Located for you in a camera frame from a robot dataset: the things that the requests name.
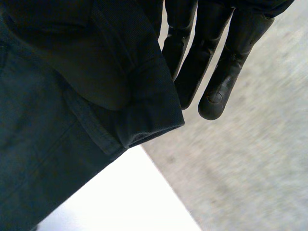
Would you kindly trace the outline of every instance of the concrete floor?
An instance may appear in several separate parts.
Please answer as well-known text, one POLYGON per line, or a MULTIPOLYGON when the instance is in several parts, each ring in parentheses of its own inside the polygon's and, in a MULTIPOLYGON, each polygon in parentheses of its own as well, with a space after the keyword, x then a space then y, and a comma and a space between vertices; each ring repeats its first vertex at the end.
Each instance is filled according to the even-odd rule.
MULTIPOLYGON (((186 125, 144 144, 203 230, 308 230, 307 12, 308 1, 296 0, 276 18, 247 59, 221 118, 206 121, 197 106, 226 29, 184 111, 186 125)), ((164 12, 161 46, 166 35, 164 12)))

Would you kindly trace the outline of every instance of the hand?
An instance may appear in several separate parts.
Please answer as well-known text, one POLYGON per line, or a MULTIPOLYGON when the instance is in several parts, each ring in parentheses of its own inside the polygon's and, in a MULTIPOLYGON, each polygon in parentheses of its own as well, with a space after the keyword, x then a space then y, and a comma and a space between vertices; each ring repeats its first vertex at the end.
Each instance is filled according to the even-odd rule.
POLYGON ((198 106, 199 114, 208 120, 221 116, 253 46, 272 25, 274 17, 285 11, 293 1, 277 0, 260 4, 256 0, 166 0, 169 30, 162 52, 182 109, 191 104, 232 14, 223 52, 198 106), (197 5, 192 47, 178 74, 197 5))

